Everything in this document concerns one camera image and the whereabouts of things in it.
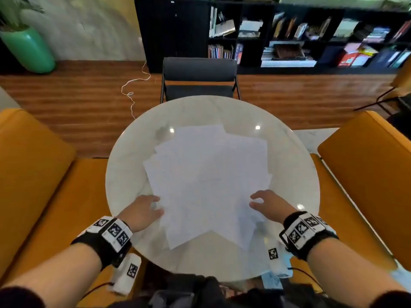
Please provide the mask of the stack of pale books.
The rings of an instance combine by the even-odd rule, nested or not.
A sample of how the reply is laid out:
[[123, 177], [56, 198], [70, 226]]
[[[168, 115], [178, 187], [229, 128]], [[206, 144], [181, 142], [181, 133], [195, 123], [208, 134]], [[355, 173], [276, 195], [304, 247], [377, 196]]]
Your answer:
[[248, 20], [247, 18], [243, 18], [239, 27], [238, 38], [259, 38], [260, 29], [263, 24], [263, 20]]

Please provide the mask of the stack of blue books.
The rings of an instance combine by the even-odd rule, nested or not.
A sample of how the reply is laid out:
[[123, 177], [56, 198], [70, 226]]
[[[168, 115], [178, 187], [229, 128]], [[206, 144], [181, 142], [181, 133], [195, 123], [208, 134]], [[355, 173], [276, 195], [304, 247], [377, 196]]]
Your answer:
[[383, 43], [390, 33], [389, 27], [374, 27], [369, 31], [367, 36], [364, 37], [362, 42], [364, 43]]

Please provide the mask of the yellow chair with black legs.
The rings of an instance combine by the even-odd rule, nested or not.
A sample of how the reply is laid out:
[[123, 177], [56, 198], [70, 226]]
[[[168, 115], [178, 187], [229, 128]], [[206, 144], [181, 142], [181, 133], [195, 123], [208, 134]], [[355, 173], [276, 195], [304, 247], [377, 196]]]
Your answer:
[[389, 86], [388, 91], [378, 96], [373, 103], [355, 108], [354, 111], [378, 107], [387, 117], [403, 112], [411, 113], [411, 55]]

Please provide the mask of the blue folders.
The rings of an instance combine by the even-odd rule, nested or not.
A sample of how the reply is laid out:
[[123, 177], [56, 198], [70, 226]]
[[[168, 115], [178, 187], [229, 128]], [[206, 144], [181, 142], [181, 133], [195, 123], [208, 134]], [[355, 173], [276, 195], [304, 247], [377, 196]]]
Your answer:
[[398, 50], [396, 48], [385, 48], [377, 53], [368, 64], [367, 68], [376, 70], [383, 68], [399, 68], [411, 55], [411, 50]]

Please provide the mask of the person's dark clothing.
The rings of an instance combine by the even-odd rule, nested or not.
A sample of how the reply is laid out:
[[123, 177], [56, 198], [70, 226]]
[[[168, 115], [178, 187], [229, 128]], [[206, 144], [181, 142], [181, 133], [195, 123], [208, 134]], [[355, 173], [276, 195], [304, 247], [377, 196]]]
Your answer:
[[285, 290], [253, 288], [229, 298], [215, 277], [171, 275], [163, 289], [143, 291], [132, 299], [106, 308], [351, 308], [316, 294], [310, 286], [289, 285]]

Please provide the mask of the black wristband with marker tiles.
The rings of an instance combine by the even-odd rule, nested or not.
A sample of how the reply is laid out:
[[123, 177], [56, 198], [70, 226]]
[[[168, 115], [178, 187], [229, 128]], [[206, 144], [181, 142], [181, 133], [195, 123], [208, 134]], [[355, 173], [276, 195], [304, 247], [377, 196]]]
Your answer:
[[118, 268], [131, 249], [133, 233], [122, 220], [103, 216], [82, 231], [71, 245], [81, 243], [89, 246], [101, 261], [101, 271], [112, 265]]
[[321, 217], [309, 212], [295, 212], [285, 218], [280, 239], [286, 249], [300, 260], [307, 260], [311, 249], [326, 238], [339, 239], [335, 230]]

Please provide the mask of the orange upholstered sofa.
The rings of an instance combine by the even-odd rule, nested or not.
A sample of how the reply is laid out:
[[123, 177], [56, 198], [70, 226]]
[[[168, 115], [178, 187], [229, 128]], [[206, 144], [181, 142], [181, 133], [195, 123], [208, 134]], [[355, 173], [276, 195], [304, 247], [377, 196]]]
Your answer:
[[107, 158], [74, 147], [21, 108], [0, 110], [0, 287], [111, 216]]
[[293, 136], [311, 163], [292, 172], [280, 195], [317, 213], [378, 268], [411, 271], [411, 141], [373, 111], [333, 132]]

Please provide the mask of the pile of white paper sheets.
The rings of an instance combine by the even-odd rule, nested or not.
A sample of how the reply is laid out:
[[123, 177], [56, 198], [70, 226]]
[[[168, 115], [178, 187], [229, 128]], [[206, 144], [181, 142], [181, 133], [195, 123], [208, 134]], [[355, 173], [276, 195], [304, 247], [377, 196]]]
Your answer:
[[249, 206], [272, 179], [265, 139], [227, 133], [222, 124], [178, 127], [143, 166], [165, 211], [160, 225], [170, 249], [214, 232], [248, 250], [266, 221]]

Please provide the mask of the person's left hand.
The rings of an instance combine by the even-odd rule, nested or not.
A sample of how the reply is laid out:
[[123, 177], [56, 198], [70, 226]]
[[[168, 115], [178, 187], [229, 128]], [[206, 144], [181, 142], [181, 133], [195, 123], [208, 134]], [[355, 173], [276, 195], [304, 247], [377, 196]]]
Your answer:
[[137, 233], [149, 227], [152, 203], [159, 202], [160, 197], [155, 195], [140, 195], [130, 205], [123, 209], [116, 218], [126, 223], [132, 233]]

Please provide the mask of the green ceramic vase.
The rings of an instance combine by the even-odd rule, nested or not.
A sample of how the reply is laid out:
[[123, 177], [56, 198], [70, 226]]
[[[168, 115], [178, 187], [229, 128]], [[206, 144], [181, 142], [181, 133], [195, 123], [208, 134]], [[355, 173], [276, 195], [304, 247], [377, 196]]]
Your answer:
[[55, 69], [55, 59], [49, 46], [34, 28], [0, 30], [0, 39], [27, 71], [46, 74]]

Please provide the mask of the stack of large flat books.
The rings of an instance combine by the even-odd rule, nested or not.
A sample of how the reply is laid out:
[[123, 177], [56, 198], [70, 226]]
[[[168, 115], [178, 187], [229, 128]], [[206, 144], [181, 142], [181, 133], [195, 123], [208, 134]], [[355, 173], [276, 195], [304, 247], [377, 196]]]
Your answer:
[[261, 56], [262, 68], [312, 68], [317, 60], [304, 41], [270, 41]]

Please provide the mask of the black bookshelf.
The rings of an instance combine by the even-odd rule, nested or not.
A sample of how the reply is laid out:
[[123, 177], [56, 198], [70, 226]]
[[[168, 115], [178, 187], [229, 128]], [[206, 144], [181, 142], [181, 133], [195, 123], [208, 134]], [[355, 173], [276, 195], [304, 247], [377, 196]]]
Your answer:
[[[208, 58], [208, 45], [230, 48], [244, 45], [240, 74], [322, 75], [393, 74], [399, 68], [372, 70], [362, 67], [337, 67], [337, 59], [348, 43], [362, 40], [374, 27], [389, 27], [383, 43], [364, 43], [380, 52], [385, 48], [411, 50], [411, 0], [134, 0], [143, 48], [150, 72], [161, 73], [165, 57]], [[209, 38], [210, 8], [216, 6], [234, 19], [235, 32]], [[263, 50], [273, 41], [275, 13], [298, 23], [320, 25], [332, 16], [326, 35], [317, 41], [304, 41], [317, 65], [312, 68], [262, 68]], [[243, 18], [263, 20], [259, 38], [238, 38]]]

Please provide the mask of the person's left forearm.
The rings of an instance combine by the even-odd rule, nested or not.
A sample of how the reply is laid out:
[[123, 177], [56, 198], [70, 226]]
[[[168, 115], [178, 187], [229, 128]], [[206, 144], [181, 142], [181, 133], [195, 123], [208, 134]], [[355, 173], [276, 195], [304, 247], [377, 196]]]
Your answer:
[[5, 287], [32, 291], [46, 308], [76, 308], [101, 268], [100, 257], [91, 247], [75, 243]]

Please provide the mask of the person's right hand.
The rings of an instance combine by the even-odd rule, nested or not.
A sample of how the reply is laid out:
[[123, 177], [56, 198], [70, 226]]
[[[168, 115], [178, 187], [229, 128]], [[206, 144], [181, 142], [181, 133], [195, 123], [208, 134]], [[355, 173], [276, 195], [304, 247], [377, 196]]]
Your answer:
[[250, 202], [265, 203], [267, 219], [284, 224], [285, 219], [298, 210], [272, 190], [259, 190], [250, 196]]

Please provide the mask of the red and yellow books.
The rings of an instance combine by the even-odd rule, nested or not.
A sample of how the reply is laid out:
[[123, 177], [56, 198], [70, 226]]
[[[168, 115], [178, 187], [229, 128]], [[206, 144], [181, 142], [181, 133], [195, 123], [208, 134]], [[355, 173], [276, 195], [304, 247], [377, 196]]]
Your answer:
[[378, 53], [364, 43], [348, 43], [337, 59], [337, 67], [362, 67]]

